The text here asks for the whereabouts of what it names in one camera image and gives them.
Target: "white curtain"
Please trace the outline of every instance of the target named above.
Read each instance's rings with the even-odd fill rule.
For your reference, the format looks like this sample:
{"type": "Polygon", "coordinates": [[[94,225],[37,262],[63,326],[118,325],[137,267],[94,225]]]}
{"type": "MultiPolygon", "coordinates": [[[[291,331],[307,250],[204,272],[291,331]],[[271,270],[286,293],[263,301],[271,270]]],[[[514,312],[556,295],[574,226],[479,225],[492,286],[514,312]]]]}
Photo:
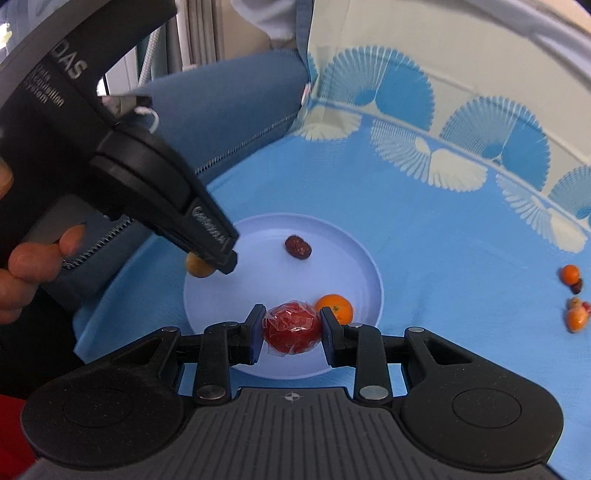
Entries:
{"type": "Polygon", "coordinates": [[[177,0],[178,37],[183,69],[223,58],[223,42],[215,0],[177,0]]]}

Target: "yellow fruit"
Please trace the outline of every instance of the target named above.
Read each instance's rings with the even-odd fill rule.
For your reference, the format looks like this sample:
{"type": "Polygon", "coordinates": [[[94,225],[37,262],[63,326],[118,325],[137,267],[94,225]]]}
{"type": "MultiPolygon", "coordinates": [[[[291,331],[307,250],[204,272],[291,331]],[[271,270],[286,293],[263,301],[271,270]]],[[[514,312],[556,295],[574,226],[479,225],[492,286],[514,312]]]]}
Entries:
{"type": "Polygon", "coordinates": [[[584,307],[570,309],[566,314],[566,325],[573,333],[580,332],[589,321],[589,314],[584,307]]]}
{"type": "Polygon", "coordinates": [[[187,255],[185,267],[192,276],[197,278],[208,277],[216,271],[215,267],[212,267],[203,258],[199,258],[192,252],[187,255]]]}

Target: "fan pattern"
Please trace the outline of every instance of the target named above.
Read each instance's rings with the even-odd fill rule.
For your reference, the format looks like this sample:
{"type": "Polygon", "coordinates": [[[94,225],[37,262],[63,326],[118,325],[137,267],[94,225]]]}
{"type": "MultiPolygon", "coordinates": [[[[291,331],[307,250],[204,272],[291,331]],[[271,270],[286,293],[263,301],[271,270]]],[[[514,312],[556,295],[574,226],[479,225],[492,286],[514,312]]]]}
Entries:
{"type": "Polygon", "coordinates": [[[436,139],[430,132],[436,107],[431,82],[404,53],[360,46],[338,52],[321,70],[309,53],[308,65],[318,83],[315,106],[304,107],[295,134],[326,141],[359,131],[408,177],[454,192],[479,190],[489,169],[500,171],[496,184],[526,225],[563,251],[584,248],[591,231],[591,167],[566,172],[550,189],[548,138],[525,105],[502,96],[473,98],[436,139]],[[362,129],[366,117],[369,126],[362,129]]]}

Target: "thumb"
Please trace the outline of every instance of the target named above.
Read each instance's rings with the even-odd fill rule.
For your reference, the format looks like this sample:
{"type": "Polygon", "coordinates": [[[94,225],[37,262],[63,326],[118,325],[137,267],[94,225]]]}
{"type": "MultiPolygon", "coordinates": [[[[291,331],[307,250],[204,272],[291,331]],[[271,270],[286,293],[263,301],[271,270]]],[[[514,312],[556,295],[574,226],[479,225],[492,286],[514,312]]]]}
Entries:
{"type": "Polygon", "coordinates": [[[0,158],[0,199],[3,198],[12,187],[14,177],[8,164],[0,158]]]}

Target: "white string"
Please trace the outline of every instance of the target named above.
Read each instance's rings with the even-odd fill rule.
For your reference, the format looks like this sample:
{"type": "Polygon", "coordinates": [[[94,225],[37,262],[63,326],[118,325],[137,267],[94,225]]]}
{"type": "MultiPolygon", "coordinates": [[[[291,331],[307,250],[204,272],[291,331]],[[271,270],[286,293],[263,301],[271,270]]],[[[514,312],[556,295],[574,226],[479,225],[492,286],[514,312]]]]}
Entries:
{"type": "Polygon", "coordinates": [[[146,106],[137,106],[135,107],[134,112],[138,115],[152,115],[152,117],[154,118],[154,122],[152,123],[152,126],[149,128],[151,134],[153,134],[158,129],[158,126],[160,125],[160,117],[154,110],[146,106]]]}

